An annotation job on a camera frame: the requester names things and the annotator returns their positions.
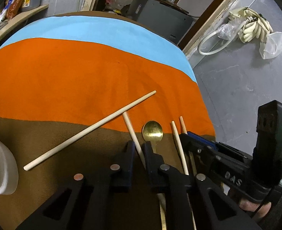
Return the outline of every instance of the brass spoon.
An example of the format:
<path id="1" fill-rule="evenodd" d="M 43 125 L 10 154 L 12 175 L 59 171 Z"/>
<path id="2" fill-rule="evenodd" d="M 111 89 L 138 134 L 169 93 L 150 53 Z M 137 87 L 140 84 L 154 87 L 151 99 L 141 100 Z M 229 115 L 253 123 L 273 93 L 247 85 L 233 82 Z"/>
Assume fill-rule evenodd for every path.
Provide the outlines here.
<path id="1" fill-rule="evenodd" d="M 156 153 L 156 145 L 162 140 L 163 131 L 156 121 L 147 122 L 142 128 L 142 136 L 145 141 L 150 141 L 153 152 Z"/>

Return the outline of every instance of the white hose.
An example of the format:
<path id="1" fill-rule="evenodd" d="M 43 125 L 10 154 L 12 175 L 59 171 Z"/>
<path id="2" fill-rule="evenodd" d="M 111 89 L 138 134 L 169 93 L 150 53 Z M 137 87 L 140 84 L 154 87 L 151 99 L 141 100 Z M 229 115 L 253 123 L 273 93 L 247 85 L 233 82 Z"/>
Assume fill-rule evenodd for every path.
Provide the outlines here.
<path id="1" fill-rule="evenodd" d="M 239 25 L 239 27 L 238 27 L 238 29 L 236 30 L 236 32 L 235 32 L 234 35 L 238 34 L 239 30 L 240 30 L 247 22 L 249 22 L 249 20 L 245 20 L 244 22 L 242 22 L 242 23 Z M 219 33 L 218 30 L 212 32 L 211 34 L 207 35 L 204 39 L 202 39 L 202 41 L 200 42 L 200 44 L 197 46 L 197 51 L 198 51 L 200 54 L 202 54 L 202 55 L 212 55 L 212 54 L 215 54 L 215 53 L 217 53 L 217 52 L 220 52 L 222 49 L 226 48 L 226 47 L 229 45 L 229 43 L 231 43 L 231 42 L 233 41 L 233 39 L 234 39 L 234 38 L 233 38 L 233 39 L 231 39 L 231 40 L 228 40 L 222 47 L 219 47 L 218 49 L 216 49 L 216 50 L 214 50 L 214 51 L 207 52 L 207 53 L 202 52 L 202 51 L 201 51 L 202 45 L 203 45 L 209 38 L 211 38 L 212 36 L 216 35 L 217 33 Z"/>

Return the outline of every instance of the light blue cloth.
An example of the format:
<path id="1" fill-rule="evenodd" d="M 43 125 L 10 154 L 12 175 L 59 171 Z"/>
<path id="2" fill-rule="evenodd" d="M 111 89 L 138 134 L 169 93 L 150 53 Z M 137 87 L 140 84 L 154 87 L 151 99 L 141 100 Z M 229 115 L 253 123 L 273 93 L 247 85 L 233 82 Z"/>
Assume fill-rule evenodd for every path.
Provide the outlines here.
<path id="1" fill-rule="evenodd" d="M 127 21 L 93 16 L 48 17 L 23 27 L 12 35 L 0 49 L 30 38 L 104 44 L 174 67 L 196 82 L 186 56 L 177 46 L 155 33 Z"/>

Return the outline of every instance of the wooden chopstick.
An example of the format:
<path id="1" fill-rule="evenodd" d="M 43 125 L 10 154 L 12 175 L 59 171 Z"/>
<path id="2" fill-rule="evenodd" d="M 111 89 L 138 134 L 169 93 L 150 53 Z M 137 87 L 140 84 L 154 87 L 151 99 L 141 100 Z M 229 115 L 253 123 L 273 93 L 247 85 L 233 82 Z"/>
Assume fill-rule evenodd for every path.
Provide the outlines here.
<path id="1" fill-rule="evenodd" d="M 179 117 L 179 121 L 180 121 L 180 124 L 181 124 L 181 127 L 182 127 L 182 131 L 185 134 L 188 134 L 187 129 L 186 129 L 186 125 L 185 125 L 185 122 L 184 122 L 184 119 L 183 119 L 182 116 Z M 197 175 L 197 167 L 195 166 L 193 153 L 191 151 L 189 151 L 189 158 L 190 158 L 190 162 L 191 162 L 191 166 L 192 166 L 192 173 L 193 173 L 194 176 L 196 176 Z"/>
<path id="2" fill-rule="evenodd" d="M 121 115 L 123 112 L 125 112 L 125 111 L 129 110 L 130 108 L 134 107 L 135 105 L 141 103 L 142 101 L 146 100 L 147 98 L 149 98 L 150 96 L 154 95 L 155 93 L 156 93 L 156 91 L 152 91 L 152 92 L 144 95 L 143 97 L 135 100 L 134 102 L 130 103 L 129 105 L 124 106 L 123 108 L 117 110 L 116 112 L 114 112 L 114 113 L 110 114 L 109 116 L 103 118 L 102 120 L 98 121 L 97 123 L 89 126 L 88 128 L 84 129 L 83 131 L 77 133 L 76 135 L 74 135 L 71 138 L 67 139 L 63 143 L 61 143 L 58 146 L 56 146 L 55 148 L 53 148 L 53 149 L 49 150 L 48 152 L 44 153 L 43 155 L 39 156 L 38 158 L 36 158 L 32 162 L 30 162 L 29 164 L 25 165 L 24 166 L 24 170 L 32 169 L 33 167 L 37 166 L 41 162 L 43 162 L 46 159 L 50 158 L 52 155 L 54 155 L 57 152 L 63 150 L 65 147 L 69 146 L 70 144 L 74 143 L 78 139 L 80 139 L 83 136 L 87 135 L 91 131 L 99 128 L 103 124 L 105 124 L 105 123 L 109 122 L 110 120 L 114 119 L 118 115 Z"/>
<path id="3" fill-rule="evenodd" d="M 186 130 L 186 126 L 185 126 L 185 123 L 184 123 L 184 120 L 182 120 L 183 122 L 183 131 Z M 178 131 L 177 131 L 177 128 L 176 128 L 176 125 L 175 125 L 175 122 L 172 121 L 171 122 L 171 125 L 172 125 L 172 129 L 173 129 L 173 134 L 174 134 L 174 138 L 175 138 L 175 142 L 176 142 L 176 146 L 177 146 L 177 149 L 179 151 L 179 155 L 180 155 L 180 158 L 181 158 L 181 164 L 182 164 L 182 167 L 183 167 L 183 170 L 184 170 L 184 174 L 185 175 L 189 175 L 189 172 L 188 172 L 188 167 L 187 167 L 187 163 L 186 163 L 186 159 L 185 159 L 185 155 L 184 155 L 184 151 L 182 149 L 182 145 L 181 145 L 181 142 L 180 142 L 180 139 L 179 139 L 179 135 L 178 135 Z M 191 208 L 191 213 L 192 213 L 192 221 L 193 221 L 193 229 L 196 230 L 196 225 L 195 225 L 195 220 L 194 220 L 194 215 L 193 215 L 193 211 L 192 211 L 192 208 Z"/>
<path id="4" fill-rule="evenodd" d="M 173 134 L 174 134 L 177 150 L 178 150 L 179 155 L 180 155 L 181 164 L 182 164 L 182 167 L 183 167 L 183 170 L 184 170 L 184 174 L 185 175 L 189 175 L 188 167 L 187 167 L 187 163 L 186 163 L 186 159 L 185 159 L 185 155 L 184 155 L 184 151 L 182 149 L 182 145 L 181 145 L 181 142 L 180 142 L 180 139 L 179 139 L 179 135 L 178 135 L 178 131 L 177 131 L 175 122 L 172 121 L 171 125 L 172 125 L 172 129 L 173 129 Z"/>
<path id="5" fill-rule="evenodd" d="M 125 124 L 127 126 L 128 132 L 130 134 L 130 137 L 134 141 L 134 145 L 136 146 L 136 150 L 137 150 L 137 152 L 139 154 L 141 162 L 142 162 L 144 168 L 146 169 L 144 154 L 142 152 L 140 143 L 139 143 L 139 141 L 137 139 L 136 133 L 134 132 L 134 128 L 132 126 L 132 123 L 130 121 L 128 113 L 124 112 L 122 115 L 123 115 Z M 166 211 L 166 198 L 165 198 L 165 196 L 163 194 L 157 194 L 157 197 L 159 199 L 159 205 L 160 205 L 160 218 L 161 218 L 162 230 L 166 230 L 167 229 L 166 215 L 165 215 L 165 211 Z"/>
<path id="6" fill-rule="evenodd" d="M 138 155 L 139 155 L 139 157 L 141 159 L 141 162 L 142 162 L 144 168 L 146 169 L 146 167 L 145 167 L 145 158 L 144 158 L 141 146 L 139 144 L 139 141 L 137 139 L 136 133 L 134 132 L 134 128 L 132 127 L 132 124 L 131 124 L 131 121 L 129 119 L 129 116 L 128 116 L 127 112 L 124 112 L 122 115 L 123 115 L 125 124 L 127 126 L 128 132 L 130 134 L 130 137 L 134 141 L 134 145 L 136 146 L 136 150 L 137 150 Z"/>

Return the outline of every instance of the hand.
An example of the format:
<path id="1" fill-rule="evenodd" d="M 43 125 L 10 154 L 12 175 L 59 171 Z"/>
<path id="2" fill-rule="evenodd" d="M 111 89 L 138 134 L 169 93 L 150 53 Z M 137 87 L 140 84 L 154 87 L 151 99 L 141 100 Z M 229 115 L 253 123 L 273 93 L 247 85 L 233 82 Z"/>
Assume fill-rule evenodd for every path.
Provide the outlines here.
<path id="1" fill-rule="evenodd" d="M 257 203 L 252 203 L 249 200 L 245 199 L 245 198 L 240 198 L 236 191 L 233 189 L 230 189 L 228 194 L 227 194 L 230 198 L 232 198 L 237 205 L 244 211 L 248 211 L 248 212 L 254 212 L 260 204 Z M 253 219 L 258 222 L 260 221 L 263 217 L 266 216 L 266 214 L 269 212 L 271 208 L 271 202 L 263 205 L 258 212 L 255 214 L 255 216 L 253 217 Z"/>

